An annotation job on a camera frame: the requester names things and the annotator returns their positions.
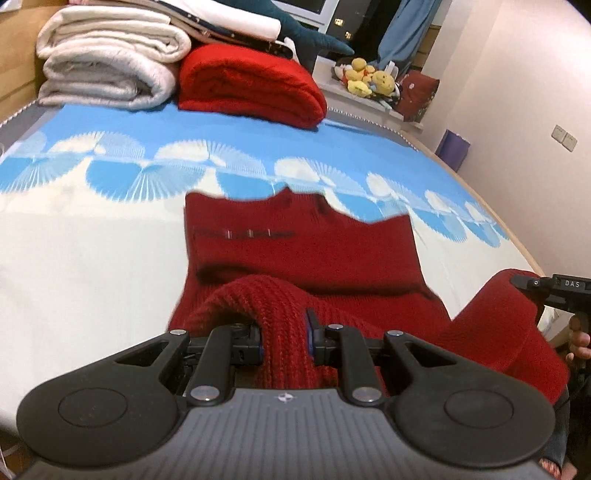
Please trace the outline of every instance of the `folded white blanket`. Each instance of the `folded white blanket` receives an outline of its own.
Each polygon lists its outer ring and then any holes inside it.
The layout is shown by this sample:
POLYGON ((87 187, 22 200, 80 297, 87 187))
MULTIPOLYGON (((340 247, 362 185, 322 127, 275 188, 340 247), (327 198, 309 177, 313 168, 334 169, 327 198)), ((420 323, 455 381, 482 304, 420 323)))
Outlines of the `folded white blanket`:
POLYGON ((133 7, 73 5, 59 10, 39 32, 37 55, 48 59, 57 48, 125 47, 161 63, 182 60, 191 39, 167 15, 133 7))
POLYGON ((142 110, 165 102, 176 88, 175 67, 128 48, 73 47, 54 50, 45 62, 47 81, 39 103, 80 103, 142 110))
MULTIPOLYGON (((76 5, 94 5, 93 0, 69 0, 76 5)), ((207 22, 233 32, 273 42, 281 31, 276 18, 254 14, 247 10, 229 7, 215 0, 121 0, 128 5, 139 5, 163 12, 178 20, 190 23, 207 22)))

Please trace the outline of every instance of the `blue and white bedsheet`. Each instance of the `blue and white bedsheet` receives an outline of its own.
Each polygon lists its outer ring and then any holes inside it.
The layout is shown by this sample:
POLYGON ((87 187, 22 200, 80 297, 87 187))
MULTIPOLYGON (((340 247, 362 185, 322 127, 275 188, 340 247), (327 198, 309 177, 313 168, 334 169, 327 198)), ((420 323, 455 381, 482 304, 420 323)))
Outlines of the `blue and white bedsheet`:
POLYGON ((186 275, 185 192, 260 199, 285 185, 367 222, 410 214, 452 317, 497 271, 531 268, 451 175, 377 135, 66 106, 1 158, 0 424, 14 428, 41 381, 163 331, 186 275))

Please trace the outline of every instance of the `folded red blanket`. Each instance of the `folded red blanket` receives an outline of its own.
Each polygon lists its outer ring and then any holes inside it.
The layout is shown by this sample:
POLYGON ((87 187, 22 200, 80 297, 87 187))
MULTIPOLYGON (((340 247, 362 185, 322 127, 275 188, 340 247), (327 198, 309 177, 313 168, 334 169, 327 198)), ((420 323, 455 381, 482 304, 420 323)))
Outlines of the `folded red blanket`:
POLYGON ((181 110, 248 115, 299 128, 326 116, 326 100, 293 60, 229 44, 193 50, 180 70, 181 110))

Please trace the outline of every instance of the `stuffed shark toy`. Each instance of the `stuffed shark toy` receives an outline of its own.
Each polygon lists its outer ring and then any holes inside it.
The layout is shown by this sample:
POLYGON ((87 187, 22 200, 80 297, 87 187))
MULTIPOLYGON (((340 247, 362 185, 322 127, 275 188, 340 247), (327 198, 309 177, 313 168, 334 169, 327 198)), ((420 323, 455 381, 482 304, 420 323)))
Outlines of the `stuffed shark toy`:
POLYGON ((329 50, 342 55, 352 55, 354 51, 347 44, 330 35, 302 26, 289 13, 284 12, 271 0, 217 0, 229 7, 247 10, 254 14, 276 18, 281 22, 279 40, 289 37, 295 44, 295 52, 300 64, 312 73, 320 50, 329 50))

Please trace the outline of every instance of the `finger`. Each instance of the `finger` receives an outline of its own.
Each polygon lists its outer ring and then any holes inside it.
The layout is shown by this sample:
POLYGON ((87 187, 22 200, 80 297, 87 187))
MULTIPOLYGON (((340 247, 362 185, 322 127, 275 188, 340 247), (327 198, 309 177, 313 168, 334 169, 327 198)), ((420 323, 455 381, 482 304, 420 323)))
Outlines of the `finger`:
POLYGON ((585 348, 582 346, 570 345, 569 350, 574 353, 575 357, 582 358, 584 360, 591 359, 591 348, 585 348))
POLYGON ((589 346, 589 337, 588 333, 585 332, 571 332, 570 333, 570 341, 574 346, 589 346))
POLYGON ((573 331, 578 331, 581 329, 581 321, 577 318, 576 315, 573 315, 569 320, 569 328, 573 331))
POLYGON ((575 466, 570 462, 566 462, 562 467, 562 475, 560 476, 560 480, 573 480, 577 473, 578 470, 575 468, 575 466))

